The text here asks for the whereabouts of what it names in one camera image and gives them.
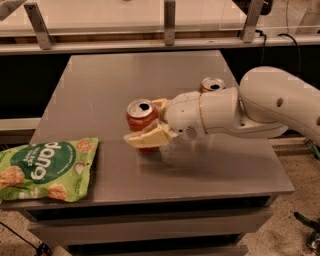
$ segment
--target aluminum can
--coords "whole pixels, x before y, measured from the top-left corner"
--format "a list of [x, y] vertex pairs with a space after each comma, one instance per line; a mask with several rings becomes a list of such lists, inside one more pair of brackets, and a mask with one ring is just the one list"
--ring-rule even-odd
[[[138, 99], [132, 101], [127, 108], [127, 122], [132, 132], [143, 130], [159, 116], [158, 109], [147, 99]], [[159, 150], [159, 147], [138, 148], [138, 151], [148, 154]]]
[[207, 77], [202, 80], [199, 86], [199, 92], [201, 93], [212, 92], [212, 91], [221, 90], [225, 88], [226, 86], [222, 79]]

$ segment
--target chips bag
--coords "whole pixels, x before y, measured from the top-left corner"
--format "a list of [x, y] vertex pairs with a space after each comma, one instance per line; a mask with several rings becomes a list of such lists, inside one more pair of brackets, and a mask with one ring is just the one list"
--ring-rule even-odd
[[0, 199], [81, 199], [87, 194], [97, 146], [97, 138], [84, 138], [0, 152]]

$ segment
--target cable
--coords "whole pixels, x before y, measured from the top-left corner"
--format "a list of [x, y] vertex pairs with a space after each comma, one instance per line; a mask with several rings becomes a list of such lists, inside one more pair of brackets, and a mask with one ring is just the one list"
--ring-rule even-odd
[[287, 7], [286, 7], [286, 25], [287, 25], [287, 34], [289, 34], [288, 9], [289, 9], [289, 0], [287, 0]]
[[29, 241], [27, 241], [25, 238], [23, 238], [22, 236], [20, 236], [17, 232], [15, 232], [13, 229], [11, 229], [10, 227], [8, 227], [6, 224], [4, 224], [3, 222], [0, 221], [0, 224], [2, 226], [4, 226], [5, 228], [7, 228], [8, 230], [10, 230], [13, 234], [15, 234], [17, 237], [19, 237], [21, 240], [23, 240], [24, 242], [26, 242], [27, 244], [29, 244], [30, 246], [32, 246], [35, 250], [36, 250], [36, 255], [37, 256], [51, 256], [51, 250], [49, 248], [49, 246], [47, 246], [46, 244], [42, 243], [40, 244], [40, 246], [37, 248], [35, 247], [32, 243], [30, 243]]
[[298, 49], [298, 75], [297, 75], [297, 77], [300, 77], [300, 72], [301, 72], [301, 51], [300, 51], [300, 47], [299, 47], [298, 42], [296, 41], [296, 39], [294, 39], [293, 36], [291, 36], [289, 34], [279, 34], [278, 36], [287, 36], [287, 37], [289, 37], [294, 42], [294, 44], [297, 46], [297, 49]]
[[261, 53], [261, 66], [263, 65], [263, 62], [264, 62], [264, 50], [266, 48], [266, 41], [267, 41], [267, 35], [265, 33], [263, 33], [262, 30], [256, 30], [256, 32], [260, 33], [260, 36], [263, 36], [264, 37], [264, 40], [263, 40], [263, 45], [262, 45], [262, 53]]
[[4, 226], [5, 228], [9, 229], [13, 234], [15, 234], [16, 236], [18, 236], [20, 239], [22, 239], [23, 241], [25, 241], [27, 244], [29, 244], [30, 246], [32, 246], [35, 250], [37, 250], [37, 248], [30, 243], [29, 241], [27, 241], [26, 239], [24, 239], [22, 236], [20, 236], [17, 232], [15, 232], [14, 230], [12, 230], [10, 227], [8, 227], [6, 224], [4, 224], [3, 222], [0, 221], [0, 224], [2, 226]]
[[313, 221], [313, 220], [309, 220], [307, 217], [303, 216], [302, 214], [300, 214], [298, 212], [294, 212], [294, 217], [296, 217], [296, 219], [298, 221], [300, 221], [303, 225], [305, 225], [309, 228], [312, 228], [317, 233], [320, 232], [320, 224], [318, 222]]

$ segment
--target table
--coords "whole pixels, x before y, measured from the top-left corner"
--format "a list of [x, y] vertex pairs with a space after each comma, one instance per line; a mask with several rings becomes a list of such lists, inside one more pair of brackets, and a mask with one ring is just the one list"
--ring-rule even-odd
[[173, 98], [208, 76], [238, 86], [219, 51], [72, 56], [31, 142], [97, 136], [89, 193], [71, 204], [43, 199], [1, 209], [20, 211], [33, 234], [77, 255], [97, 248], [244, 255], [237, 241], [272, 216], [278, 195], [294, 191], [266, 139], [177, 138], [148, 156], [123, 141], [130, 101]]

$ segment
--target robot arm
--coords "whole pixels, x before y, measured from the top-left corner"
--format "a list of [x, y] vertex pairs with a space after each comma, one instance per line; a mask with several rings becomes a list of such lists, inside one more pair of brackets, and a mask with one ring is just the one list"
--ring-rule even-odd
[[185, 139], [272, 138], [290, 127], [320, 145], [320, 91], [272, 67], [250, 70], [239, 88], [180, 94], [162, 112], [161, 121]]

